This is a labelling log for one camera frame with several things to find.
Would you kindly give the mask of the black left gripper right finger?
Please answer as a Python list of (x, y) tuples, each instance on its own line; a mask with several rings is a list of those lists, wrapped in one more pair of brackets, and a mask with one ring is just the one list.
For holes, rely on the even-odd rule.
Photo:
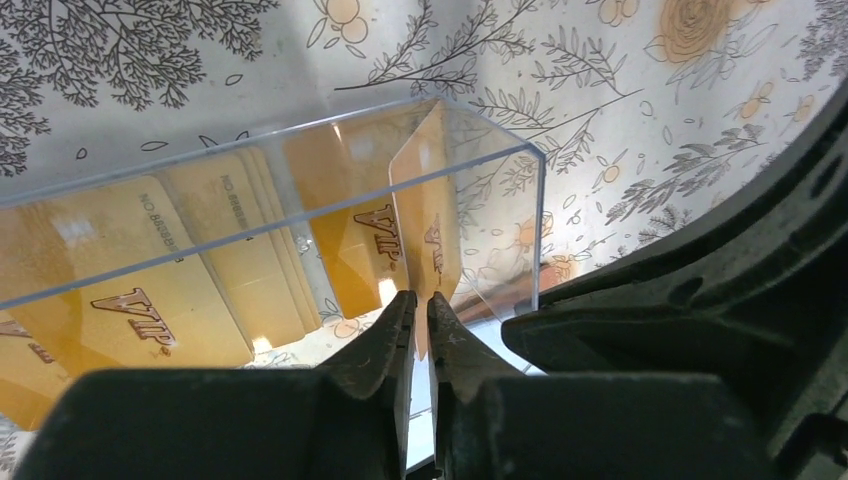
[(435, 461), (446, 479), (772, 479), (751, 416), (716, 377), (525, 375), (427, 303)]

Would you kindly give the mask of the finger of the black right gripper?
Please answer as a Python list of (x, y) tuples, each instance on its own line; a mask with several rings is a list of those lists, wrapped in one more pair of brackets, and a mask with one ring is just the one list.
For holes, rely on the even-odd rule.
[(687, 226), (544, 292), (505, 345), (547, 373), (719, 377), (771, 456), (847, 442), (847, 89)]

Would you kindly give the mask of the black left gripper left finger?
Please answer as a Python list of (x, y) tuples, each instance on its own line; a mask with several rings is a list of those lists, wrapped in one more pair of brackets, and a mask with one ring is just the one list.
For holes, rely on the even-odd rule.
[(401, 479), (417, 297), (308, 369), (113, 369), (75, 381), (18, 479)]

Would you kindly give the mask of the clear acrylic card box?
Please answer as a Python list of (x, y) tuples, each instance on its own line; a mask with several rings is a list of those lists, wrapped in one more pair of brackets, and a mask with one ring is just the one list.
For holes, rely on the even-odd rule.
[(241, 366), (401, 290), (463, 320), (538, 304), (542, 163), (430, 98), (1, 201), (1, 331), (72, 375)]

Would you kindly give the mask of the single yellow credit card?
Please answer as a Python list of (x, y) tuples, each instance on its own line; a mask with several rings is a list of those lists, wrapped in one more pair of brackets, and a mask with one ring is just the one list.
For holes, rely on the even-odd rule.
[(416, 357), (428, 352), (427, 302), (436, 292), (449, 300), (459, 284), (461, 261), (456, 186), (445, 145), (446, 107), (435, 100), (390, 163), (390, 183), (406, 256), (409, 287), (418, 296), (414, 320)]

